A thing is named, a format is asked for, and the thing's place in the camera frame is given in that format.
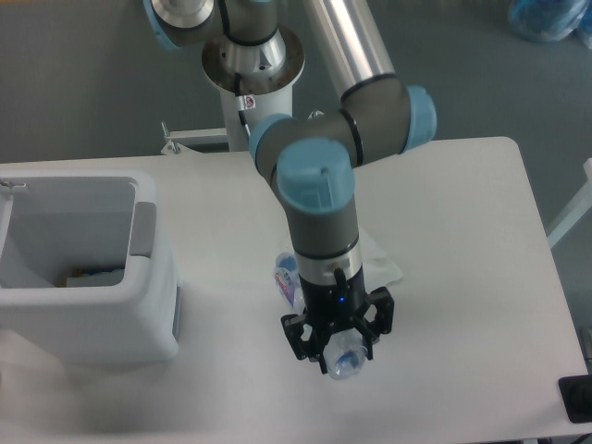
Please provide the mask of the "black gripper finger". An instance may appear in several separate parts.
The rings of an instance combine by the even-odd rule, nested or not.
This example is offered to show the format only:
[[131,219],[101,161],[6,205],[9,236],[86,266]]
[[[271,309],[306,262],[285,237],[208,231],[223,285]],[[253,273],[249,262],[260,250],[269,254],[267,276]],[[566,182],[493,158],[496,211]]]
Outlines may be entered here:
[[324,350],[331,337],[331,326],[307,313],[285,314],[280,318],[284,335],[299,361],[317,362],[323,375],[328,374]]
[[391,332],[394,299],[387,287],[379,287],[364,297],[363,304],[351,317],[351,325],[363,337],[367,360],[374,359],[374,346],[381,335]]

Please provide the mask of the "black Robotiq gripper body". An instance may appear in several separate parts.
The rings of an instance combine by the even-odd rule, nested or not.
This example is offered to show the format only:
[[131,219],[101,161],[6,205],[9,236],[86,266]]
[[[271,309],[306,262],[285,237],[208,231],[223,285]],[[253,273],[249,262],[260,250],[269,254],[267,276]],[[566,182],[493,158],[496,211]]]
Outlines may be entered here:
[[306,323],[315,335],[329,335],[365,324],[363,309],[368,308],[364,272],[331,285],[317,285],[301,278]]

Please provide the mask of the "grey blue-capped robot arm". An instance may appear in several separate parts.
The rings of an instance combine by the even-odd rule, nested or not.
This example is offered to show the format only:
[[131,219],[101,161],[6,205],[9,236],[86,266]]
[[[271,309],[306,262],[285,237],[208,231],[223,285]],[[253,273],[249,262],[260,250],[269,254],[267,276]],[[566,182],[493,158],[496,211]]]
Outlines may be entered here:
[[305,120],[263,106],[302,73],[299,39],[274,1],[147,1],[160,43],[203,45],[208,79],[229,93],[227,135],[250,153],[281,204],[294,267],[276,262],[292,311],[284,334],[300,360],[340,380],[358,374],[392,329],[386,288],[367,290],[353,171],[430,142],[429,93],[403,85],[365,1],[308,1],[304,8],[339,97],[339,110]]

